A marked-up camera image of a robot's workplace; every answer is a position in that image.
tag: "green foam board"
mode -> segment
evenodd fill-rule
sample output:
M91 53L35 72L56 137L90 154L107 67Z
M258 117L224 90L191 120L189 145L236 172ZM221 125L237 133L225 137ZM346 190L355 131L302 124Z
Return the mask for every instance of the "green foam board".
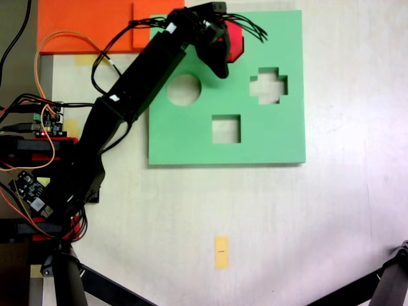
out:
M229 77L218 79L194 47L165 83L149 109L149 164L304 163L303 56L301 11L241 13L268 33L264 44L244 31L245 52L229 64ZM263 69L287 77L287 95L261 105L250 96L250 79ZM167 97L169 83L190 74L201 94L189 106ZM213 143L212 120L240 118L240 143Z

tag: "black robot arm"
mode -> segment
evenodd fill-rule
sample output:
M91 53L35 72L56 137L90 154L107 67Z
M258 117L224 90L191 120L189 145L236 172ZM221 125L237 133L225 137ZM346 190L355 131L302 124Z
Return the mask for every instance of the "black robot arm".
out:
M104 147L123 122L134 122L149 107L188 45L195 46L198 57L219 78L228 76L230 41L219 18L225 13L225 3L207 3L168 15L166 29L153 37L107 95L95 101L72 155L61 160L59 174L41 195L43 207L48 207L43 216L63 221L97 193L105 177Z

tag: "yellow sticky note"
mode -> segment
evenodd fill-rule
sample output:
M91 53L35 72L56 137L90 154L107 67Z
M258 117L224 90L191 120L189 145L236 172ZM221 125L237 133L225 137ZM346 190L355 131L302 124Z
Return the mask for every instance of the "yellow sticky note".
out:
M75 66L92 66L99 54L75 54L74 65ZM107 65L108 61L106 57L103 58L100 65Z
M42 186L47 186L50 183L50 178L49 177L38 177L37 181L42 185Z
M215 237L215 269L222 270L228 267L228 237Z
M32 278L32 279L41 279L43 277L43 275L40 272L41 265L31 265L30 270L31 270L30 278Z
M68 133L68 137L79 139L79 127L76 119L64 119L63 130Z

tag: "orange sheet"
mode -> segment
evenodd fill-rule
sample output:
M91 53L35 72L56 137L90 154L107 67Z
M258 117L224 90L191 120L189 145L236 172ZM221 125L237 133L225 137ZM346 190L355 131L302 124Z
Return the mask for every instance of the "orange sheet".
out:
M182 8L184 0L39 0L37 45L52 32L70 30L88 35L104 48L129 20L168 14ZM111 52L140 52L149 42L149 30L126 33ZM60 36L46 43L41 54L97 53L85 40Z

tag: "white table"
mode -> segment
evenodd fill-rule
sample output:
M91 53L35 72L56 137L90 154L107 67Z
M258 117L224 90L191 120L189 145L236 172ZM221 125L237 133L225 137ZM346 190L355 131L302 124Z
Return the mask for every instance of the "white table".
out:
M74 248L160 306L305 305L380 267L408 238L408 3L227 3L303 11L307 162L148 167L144 115L103 156L101 203L87 205L89 230ZM114 59L124 69L134 56ZM90 71L55 56L52 98L94 101ZM116 78L108 67L98 77L105 88ZM230 244L221 271L217 235ZM53 291L47 279L44 305Z

